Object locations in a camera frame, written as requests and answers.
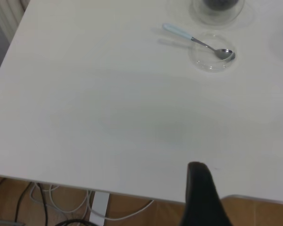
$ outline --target light blue spoon handle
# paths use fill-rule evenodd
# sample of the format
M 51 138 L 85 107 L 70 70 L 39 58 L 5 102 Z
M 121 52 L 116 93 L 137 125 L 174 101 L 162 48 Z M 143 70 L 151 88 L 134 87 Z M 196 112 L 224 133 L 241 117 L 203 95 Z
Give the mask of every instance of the light blue spoon handle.
M 181 30 L 179 27 L 176 27 L 172 24 L 162 24 L 162 27 L 163 29 L 167 30 L 168 32 L 172 32 L 173 34 L 177 34 L 179 35 L 180 37 L 183 37 L 185 39 L 188 39 L 188 40 L 193 40 L 194 38 L 188 34 L 187 32 Z

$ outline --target spoon bowl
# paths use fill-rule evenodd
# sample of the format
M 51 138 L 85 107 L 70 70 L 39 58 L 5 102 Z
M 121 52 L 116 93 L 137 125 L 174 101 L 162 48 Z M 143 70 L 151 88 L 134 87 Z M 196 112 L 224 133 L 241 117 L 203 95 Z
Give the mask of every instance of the spoon bowl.
M 233 51 L 224 48 L 214 50 L 214 53 L 219 59 L 222 60 L 225 60 L 229 57 L 230 57 L 229 60 L 234 60 L 236 57 L 236 54 Z

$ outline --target white cable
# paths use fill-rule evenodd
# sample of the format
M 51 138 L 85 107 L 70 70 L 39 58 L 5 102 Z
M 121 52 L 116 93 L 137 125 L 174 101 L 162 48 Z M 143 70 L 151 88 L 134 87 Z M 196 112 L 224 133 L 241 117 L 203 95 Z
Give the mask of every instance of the white cable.
M 81 207 L 84 205 L 84 203 L 85 203 L 86 201 L 88 202 L 89 192 L 88 192 L 88 190 L 86 190 L 86 196 L 85 196 L 84 200 L 81 202 L 81 204 L 80 204 L 78 207 L 76 207 L 76 208 L 73 209 L 73 210 L 61 210 L 61 209 L 54 203 L 54 201 L 53 201 L 52 193 L 51 193 L 51 192 L 52 192 L 51 187 L 52 187 L 52 185 L 49 186 L 49 199 L 50 199 L 52 205 L 53 205 L 55 208 L 57 208 L 59 211 L 63 212 L 63 213 L 73 213 L 73 212 L 76 212 L 79 208 L 81 208 Z
M 43 205 L 43 202 L 40 202 L 40 201 L 38 201 L 38 200 L 36 200 L 36 199 L 33 198 L 33 191 L 34 191 L 34 189 L 35 189 L 36 187 L 37 187 L 36 185 L 33 185 L 32 189 L 30 190 L 29 197 L 30 197 L 30 199 L 31 199 L 33 202 L 35 202 L 35 203 L 37 203 L 37 204 L 42 204 L 42 205 Z M 60 210 L 58 210 L 57 208 L 55 208 L 54 206 L 52 206 L 52 205 L 50 205 L 50 204 L 46 204 L 46 206 L 47 206 L 47 207 L 50 207 L 50 208 L 53 208 L 53 209 L 54 209 L 55 211 L 57 211 L 58 213 L 62 214 L 62 215 L 66 218 L 66 220 L 68 220 L 68 218 L 67 218 L 67 216 L 66 216 L 65 213 L 61 212 Z
M 59 188 L 60 186 L 56 186 L 52 189 L 52 191 L 56 190 L 57 188 Z
M 129 214 L 127 216 L 124 216 L 122 218 L 108 218 L 104 215 L 99 214 L 98 212 L 94 211 L 91 206 L 90 206 L 90 197 L 91 197 L 91 193 L 88 195 L 88 208 L 90 210 L 90 212 L 94 213 L 95 215 L 99 216 L 100 218 L 104 218 L 105 220 L 111 220 L 111 221 L 118 221 L 118 220 L 124 220 L 130 217 L 133 217 L 136 214 L 139 214 L 140 212 L 144 211 L 145 209 L 147 209 L 153 202 L 154 200 L 150 201 L 144 208 L 140 209 L 139 211 L 136 211 L 135 213 Z
M 87 192 L 88 192 L 88 196 L 87 196 L 87 200 L 86 200 L 86 208 L 85 208 L 85 212 L 82 216 L 82 220 L 85 219 L 87 211 L 88 211 L 88 200 L 89 200 L 89 195 L 91 194 L 91 192 L 90 191 L 87 191 Z

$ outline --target silver spoon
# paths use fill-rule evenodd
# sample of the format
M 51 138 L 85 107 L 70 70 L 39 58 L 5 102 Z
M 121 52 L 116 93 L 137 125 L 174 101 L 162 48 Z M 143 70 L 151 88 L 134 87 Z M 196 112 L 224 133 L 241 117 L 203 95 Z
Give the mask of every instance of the silver spoon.
M 198 39 L 192 37 L 187 32 L 181 30 L 180 28 L 178 28 L 178 27 L 176 27 L 176 26 L 174 26 L 172 24 L 163 24 L 162 27 L 165 30 L 167 30 L 169 32 L 172 32 L 173 34 L 179 35 L 180 37 L 183 37 L 183 38 L 188 39 L 188 40 L 192 40 L 192 41 L 194 41 L 194 42 L 196 42 L 196 43 L 198 43 L 198 44 L 200 44 L 202 46 L 205 46 L 205 47 L 209 48 L 210 50 L 214 51 L 215 55 L 218 58 L 220 58 L 222 60 L 227 59 L 229 57 L 231 57 L 230 60 L 234 60 L 235 57 L 236 57 L 236 55 L 235 55 L 235 53 L 233 51 L 231 51 L 229 49 L 224 49 L 224 48 L 214 49 L 214 48 L 210 47 L 209 45 L 203 43 L 202 41 L 199 41 Z

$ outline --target glass jar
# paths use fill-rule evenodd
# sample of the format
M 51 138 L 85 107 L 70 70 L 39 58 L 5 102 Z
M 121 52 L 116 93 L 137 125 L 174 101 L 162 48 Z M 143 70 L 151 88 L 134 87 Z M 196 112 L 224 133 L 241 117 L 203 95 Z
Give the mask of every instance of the glass jar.
M 241 12 L 245 0 L 192 0 L 193 11 L 205 24 L 225 25 Z

